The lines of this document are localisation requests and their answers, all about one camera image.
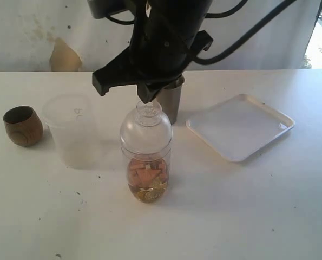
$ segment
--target white table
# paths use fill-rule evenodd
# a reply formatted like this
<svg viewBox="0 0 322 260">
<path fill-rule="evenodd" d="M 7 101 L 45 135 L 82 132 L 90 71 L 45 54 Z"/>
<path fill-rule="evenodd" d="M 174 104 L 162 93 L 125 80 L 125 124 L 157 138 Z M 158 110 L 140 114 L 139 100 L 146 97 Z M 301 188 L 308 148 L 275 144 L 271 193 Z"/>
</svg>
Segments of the white table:
<svg viewBox="0 0 322 260">
<path fill-rule="evenodd" d="M 322 259 L 322 71 L 187 72 L 171 181 L 159 203 L 129 192 L 118 140 L 136 88 L 100 97 L 91 73 L 0 73 L 0 259 Z M 86 93 L 100 128 L 100 169 L 59 160 L 49 132 L 14 145 L 2 116 L 40 114 L 57 94 Z M 236 164 L 185 127 L 195 111 L 248 93 L 291 116 L 290 134 Z"/>
</svg>

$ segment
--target white tray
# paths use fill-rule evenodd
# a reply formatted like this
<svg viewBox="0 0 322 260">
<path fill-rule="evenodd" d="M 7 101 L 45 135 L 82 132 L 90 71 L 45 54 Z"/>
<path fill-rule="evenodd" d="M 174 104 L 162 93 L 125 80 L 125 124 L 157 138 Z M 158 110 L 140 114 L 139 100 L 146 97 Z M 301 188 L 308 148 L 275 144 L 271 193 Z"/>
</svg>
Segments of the white tray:
<svg viewBox="0 0 322 260">
<path fill-rule="evenodd" d="M 240 94 L 193 115 L 187 127 L 228 161 L 243 161 L 294 127 L 287 115 Z"/>
</svg>

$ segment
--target wooden cup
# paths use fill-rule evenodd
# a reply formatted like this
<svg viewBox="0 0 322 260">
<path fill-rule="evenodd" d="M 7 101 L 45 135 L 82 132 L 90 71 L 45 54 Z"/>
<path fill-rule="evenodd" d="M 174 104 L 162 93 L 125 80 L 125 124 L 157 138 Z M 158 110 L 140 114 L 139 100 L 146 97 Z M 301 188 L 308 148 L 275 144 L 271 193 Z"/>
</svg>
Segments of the wooden cup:
<svg viewBox="0 0 322 260">
<path fill-rule="evenodd" d="M 15 107 L 3 116 L 4 126 L 10 140 L 20 146 L 37 143 L 43 136 L 43 126 L 33 108 Z"/>
</svg>

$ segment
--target metal cup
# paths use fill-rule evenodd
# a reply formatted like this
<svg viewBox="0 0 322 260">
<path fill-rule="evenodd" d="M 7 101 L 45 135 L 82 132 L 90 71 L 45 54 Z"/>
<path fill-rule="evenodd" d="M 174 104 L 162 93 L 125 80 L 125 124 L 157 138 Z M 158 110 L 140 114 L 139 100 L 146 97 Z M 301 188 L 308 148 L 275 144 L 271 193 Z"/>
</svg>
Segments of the metal cup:
<svg viewBox="0 0 322 260">
<path fill-rule="evenodd" d="M 167 85 L 156 98 L 162 106 L 163 112 L 169 117 L 171 124 L 174 124 L 178 119 L 181 89 L 184 82 L 185 78 L 181 75 L 177 80 Z"/>
</svg>

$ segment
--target translucent plastic cup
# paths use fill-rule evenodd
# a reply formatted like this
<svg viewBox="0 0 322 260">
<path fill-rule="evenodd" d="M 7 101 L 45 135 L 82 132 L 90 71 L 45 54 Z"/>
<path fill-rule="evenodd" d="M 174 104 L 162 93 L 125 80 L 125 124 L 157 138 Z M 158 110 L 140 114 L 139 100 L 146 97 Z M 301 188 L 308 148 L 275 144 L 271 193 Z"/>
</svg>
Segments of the translucent plastic cup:
<svg viewBox="0 0 322 260">
<path fill-rule="evenodd" d="M 89 168 L 97 161 L 100 151 L 98 134 L 86 96 L 57 96 L 44 105 L 43 116 L 56 149 L 68 167 Z"/>
</svg>

